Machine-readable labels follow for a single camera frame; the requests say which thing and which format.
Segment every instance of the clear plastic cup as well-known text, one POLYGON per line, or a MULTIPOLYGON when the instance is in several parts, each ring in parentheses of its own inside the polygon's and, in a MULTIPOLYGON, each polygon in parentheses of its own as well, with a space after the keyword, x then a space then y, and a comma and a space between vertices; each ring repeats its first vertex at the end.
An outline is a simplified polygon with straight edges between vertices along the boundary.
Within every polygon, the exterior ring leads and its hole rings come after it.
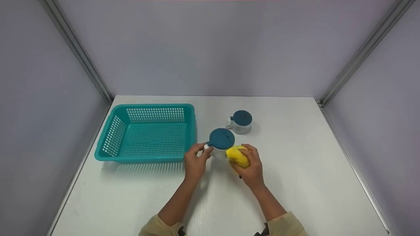
POLYGON ((239 110, 228 119, 226 128, 232 129, 237 134, 246 134, 251 130, 252 115, 245 111, 239 110))
POLYGON ((225 128, 217 128, 210 133, 209 141, 204 149, 213 147, 211 155, 216 158, 226 159, 226 150, 235 144, 234 134, 225 128))

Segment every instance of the person's left hand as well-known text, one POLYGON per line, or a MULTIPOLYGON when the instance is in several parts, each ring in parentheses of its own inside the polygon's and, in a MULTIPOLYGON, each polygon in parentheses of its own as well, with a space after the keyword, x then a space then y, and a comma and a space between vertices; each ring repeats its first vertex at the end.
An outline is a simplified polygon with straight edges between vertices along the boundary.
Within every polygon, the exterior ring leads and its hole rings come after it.
POLYGON ((197 156, 199 151, 204 149, 205 143, 194 144, 189 151, 184 154, 185 163, 185 180, 198 183, 206 171, 206 161, 210 158, 213 147, 204 150, 200 156, 197 156))

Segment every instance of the metal pole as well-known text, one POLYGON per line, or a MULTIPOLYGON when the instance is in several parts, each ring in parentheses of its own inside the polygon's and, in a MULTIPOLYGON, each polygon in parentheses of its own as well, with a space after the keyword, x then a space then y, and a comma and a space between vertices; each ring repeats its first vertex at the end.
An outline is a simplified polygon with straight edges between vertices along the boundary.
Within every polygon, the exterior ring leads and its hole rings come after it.
POLYGON ((92 60, 86 53, 86 50, 83 49, 82 45, 71 29, 70 24, 66 20, 59 4, 55 0, 40 0, 40 2, 42 3, 42 6, 51 18, 55 27, 58 29, 61 36, 66 41, 71 51, 79 61, 80 65, 83 67, 90 80, 95 85, 98 92, 109 104, 111 104, 114 100, 114 97, 103 82, 97 69, 93 65, 92 60))
POLYGON ((365 41, 362 47, 353 55, 350 61, 345 65, 341 72, 334 79, 333 83, 328 87, 324 95, 319 99, 320 104, 326 107, 331 100, 342 89, 345 83, 353 76, 360 65, 365 61, 369 54, 381 42, 385 35, 404 15, 408 8, 415 0, 399 0, 387 12, 371 36, 365 41))

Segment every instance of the finger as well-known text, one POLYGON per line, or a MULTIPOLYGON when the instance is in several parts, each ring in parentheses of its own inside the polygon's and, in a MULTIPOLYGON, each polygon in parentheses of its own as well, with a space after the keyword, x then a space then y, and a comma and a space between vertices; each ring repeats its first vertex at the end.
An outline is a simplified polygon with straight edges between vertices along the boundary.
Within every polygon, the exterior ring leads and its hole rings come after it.
POLYGON ((231 167, 239 174, 239 175, 242 175, 243 174, 243 172, 244 172, 244 168, 242 168, 242 167, 240 167, 239 165, 237 165, 235 162, 233 162, 233 161, 229 161, 229 163, 230 163, 230 165, 231 165, 231 167))
POLYGON ((210 155, 211 155, 211 151, 213 151, 213 147, 209 147, 209 148, 205 149, 201 153, 200 157, 202 157, 202 158, 204 158, 206 160, 209 159, 210 158, 210 155))
POLYGON ((203 150, 204 145, 205 143, 196 143, 189 149, 189 152, 193 153, 194 155, 197 155, 199 151, 203 150))
POLYGON ((256 163, 258 163, 258 159, 255 158, 254 154, 250 152, 249 150, 246 150, 246 149, 238 149, 238 150, 242 152, 242 154, 244 154, 248 158, 250 165, 255 165, 256 163))
POLYGON ((251 151, 258 160, 260 159, 260 154, 254 146, 249 144, 242 144, 242 146, 246 147, 249 151, 251 151))

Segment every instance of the hand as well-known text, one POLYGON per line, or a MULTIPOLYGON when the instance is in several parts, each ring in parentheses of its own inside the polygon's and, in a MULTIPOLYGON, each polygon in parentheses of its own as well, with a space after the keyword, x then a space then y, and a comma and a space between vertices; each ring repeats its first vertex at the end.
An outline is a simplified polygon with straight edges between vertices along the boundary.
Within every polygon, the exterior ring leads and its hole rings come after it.
POLYGON ((189 151, 184 154, 185 180, 198 183, 206 171, 206 162, 210 158, 213 147, 204 150, 198 157, 197 153, 204 149, 205 143, 194 144, 189 151))
POLYGON ((246 149, 239 149, 249 160, 250 166, 243 169, 239 165, 231 161, 232 167, 236 172, 242 176, 245 184, 251 189, 251 191, 256 191, 265 187, 264 178, 263 178, 263 165, 260 160, 260 155, 255 147, 249 144, 242 144, 246 149))

